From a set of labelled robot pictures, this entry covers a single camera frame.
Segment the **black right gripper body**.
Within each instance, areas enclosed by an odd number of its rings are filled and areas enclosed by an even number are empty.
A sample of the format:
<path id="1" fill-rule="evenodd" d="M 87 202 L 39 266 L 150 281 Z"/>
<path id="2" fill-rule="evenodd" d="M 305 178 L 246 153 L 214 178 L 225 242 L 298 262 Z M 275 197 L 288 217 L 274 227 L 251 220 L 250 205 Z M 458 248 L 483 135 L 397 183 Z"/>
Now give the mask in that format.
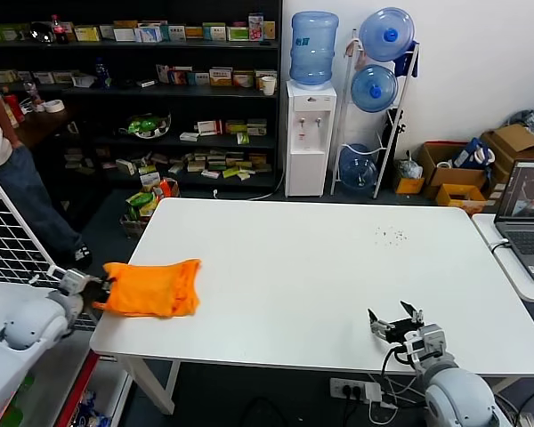
<path id="1" fill-rule="evenodd" d="M 396 320 L 396 321 L 393 321 L 391 324 L 394 325 L 394 330 L 392 331 L 392 335 L 391 335 L 391 341 L 389 341 L 388 343 L 399 343 L 399 344 L 404 344 L 406 342 L 406 334 L 407 333 L 410 333 L 410 332 L 416 332 L 417 330 L 406 330 L 405 328 L 402 327 L 402 323 L 401 323 L 402 319 L 401 320 Z"/>

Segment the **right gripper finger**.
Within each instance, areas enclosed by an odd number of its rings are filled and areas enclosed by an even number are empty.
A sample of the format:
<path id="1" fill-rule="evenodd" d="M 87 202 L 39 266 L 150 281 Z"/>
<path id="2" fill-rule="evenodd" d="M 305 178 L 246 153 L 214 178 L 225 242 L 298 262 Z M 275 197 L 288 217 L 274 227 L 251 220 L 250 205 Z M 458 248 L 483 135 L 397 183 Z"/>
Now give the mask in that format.
<path id="1" fill-rule="evenodd" d="M 371 309 L 368 309 L 368 318 L 371 333 L 385 342 L 391 341 L 394 325 L 380 319 Z"/>
<path id="2" fill-rule="evenodd" d="M 400 301 L 400 305 L 409 315 L 401 321 L 403 328 L 406 330 L 417 330 L 424 326 L 424 314 L 422 310 L 418 310 L 412 304 L 404 301 Z"/>

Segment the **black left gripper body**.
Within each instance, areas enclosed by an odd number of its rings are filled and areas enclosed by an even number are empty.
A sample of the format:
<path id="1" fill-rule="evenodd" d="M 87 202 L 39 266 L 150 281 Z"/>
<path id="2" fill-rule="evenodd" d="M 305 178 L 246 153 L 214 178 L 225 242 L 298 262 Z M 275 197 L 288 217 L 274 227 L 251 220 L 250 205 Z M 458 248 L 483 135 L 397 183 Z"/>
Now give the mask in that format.
<path id="1" fill-rule="evenodd" d="M 85 310 L 91 310 L 96 302 L 105 303 L 109 298 L 111 282 L 108 280 L 94 279 L 86 283 L 82 291 L 82 299 Z"/>

